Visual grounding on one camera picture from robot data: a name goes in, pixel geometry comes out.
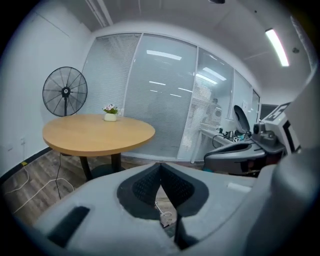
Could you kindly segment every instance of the fluorescent light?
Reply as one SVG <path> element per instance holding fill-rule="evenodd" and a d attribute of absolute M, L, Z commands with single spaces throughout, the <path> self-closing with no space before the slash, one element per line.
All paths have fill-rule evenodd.
<path fill-rule="evenodd" d="M 209 56 L 210 56 L 212 59 L 215 59 L 215 60 L 217 61 L 217 59 L 216 59 L 215 57 L 213 57 L 212 55 L 209 54 Z"/>
<path fill-rule="evenodd" d="M 203 70 L 209 72 L 210 74 L 214 75 L 215 77 L 219 78 L 222 81 L 227 80 L 224 76 L 218 74 L 217 72 L 213 71 L 212 69 L 210 69 L 208 67 L 205 67 Z"/>
<path fill-rule="evenodd" d="M 179 95 L 175 95 L 175 94 L 170 94 L 170 95 L 172 95 L 172 96 L 176 96 L 176 97 L 180 97 L 180 98 L 181 98 L 181 96 L 179 96 Z"/>
<path fill-rule="evenodd" d="M 210 83 L 213 83 L 214 85 L 217 84 L 216 81 L 213 81 L 213 80 L 211 80 L 210 78 L 208 78 L 208 77 L 206 77 L 206 76 L 204 76 L 204 75 L 202 75 L 202 74 L 196 74 L 196 76 L 197 76 L 198 78 L 202 78 L 202 79 L 204 79 L 204 80 L 206 80 L 206 81 L 208 81 L 208 82 L 210 82 Z"/>
<path fill-rule="evenodd" d="M 178 88 L 179 90 L 184 90 L 184 91 L 187 91 L 187 92 L 190 92 L 192 93 L 192 90 L 187 90 L 187 89 L 184 89 L 184 88 Z"/>
<path fill-rule="evenodd" d="M 149 81 L 149 83 L 151 83 L 151 84 L 156 84 L 156 85 L 162 85 L 162 86 L 165 86 L 165 85 L 166 85 L 165 83 L 162 83 L 162 82 L 154 82 L 154 81 Z"/>
<path fill-rule="evenodd" d="M 177 56 L 177 55 L 173 55 L 170 53 L 166 53 L 166 52 L 161 52 L 161 51 L 155 51 L 155 50 L 146 50 L 147 54 L 151 54 L 151 55 L 157 55 L 157 56 L 162 56 L 162 57 L 167 57 L 170 59 L 175 59 L 180 61 L 182 57 Z"/>
<path fill-rule="evenodd" d="M 285 50 L 279 40 L 279 37 L 277 36 L 276 32 L 273 29 L 269 29 L 265 31 L 266 36 L 269 38 L 270 42 L 273 45 L 273 48 L 276 51 L 276 54 L 278 55 L 281 65 L 283 67 L 288 67 L 289 62 L 285 53 Z"/>

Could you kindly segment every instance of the potted plant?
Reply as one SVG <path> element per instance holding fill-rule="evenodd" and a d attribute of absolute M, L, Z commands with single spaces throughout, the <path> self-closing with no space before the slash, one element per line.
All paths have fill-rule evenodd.
<path fill-rule="evenodd" d="M 109 104 L 108 106 L 105 106 L 102 110 L 105 112 L 104 121 L 117 121 L 116 114 L 118 113 L 118 108 L 115 105 Z"/>

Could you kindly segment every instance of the white desk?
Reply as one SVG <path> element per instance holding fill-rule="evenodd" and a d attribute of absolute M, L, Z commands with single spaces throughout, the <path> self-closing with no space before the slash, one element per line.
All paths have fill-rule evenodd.
<path fill-rule="evenodd" d="M 206 135 L 209 138 L 213 138 L 214 136 L 214 140 L 220 144 L 222 144 L 223 146 L 228 145 L 228 144 L 232 144 L 234 142 L 232 142 L 231 140 L 228 140 L 227 138 L 223 138 L 221 137 L 222 134 L 217 132 L 217 131 L 212 131 L 212 130 L 207 130 L 207 129 L 201 129 L 200 133 L 199 133 L 199 137 L 198 140 L 196 142 L 195 148 L 193 150 L 192 153 L 192 157 L 191 157 L 191 164 L 193 164 L 196 160 L 200 145 L 201 145 L 201 140 L 202 140 L 202 135 Z"/>

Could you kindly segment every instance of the white ceiling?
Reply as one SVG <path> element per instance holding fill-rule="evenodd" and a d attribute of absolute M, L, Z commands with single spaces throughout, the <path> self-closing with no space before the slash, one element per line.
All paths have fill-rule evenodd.
<path fill-rule="evenodd" d="M 61 1 L 91 31 L 102 28 L 85 0 Z M 90 1 L 103 13 L 97 0 Z M 241 59 L 261 83 L 262 102 L 265 104 L 293 100 L 310 73 L 308 56 L 292 25 L 291 14 L 271 0 L 226 0 L 225 4 L 209 3 L 208 0 L 103 2 L 114 24 L 134 18 L 171 22 L 221 44 Z M 265 35 L 265 30 L 270 28 L 275 29 L 282 42 L 289 67 L 280 65 Z M 298 54 L 292 52 L 294 47 L 299 49 Z"/>

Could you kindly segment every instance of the fan guard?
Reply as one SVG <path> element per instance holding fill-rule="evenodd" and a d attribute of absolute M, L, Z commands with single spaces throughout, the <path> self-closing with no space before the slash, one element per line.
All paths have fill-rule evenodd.
<path fill-rule="evenodd" d="M 45 107 L 58 117 L 70 116 L 81 109 L 87 99 L 87 82 L 77 69 L 64 66 L 46 79 L 42 98 Z"/>

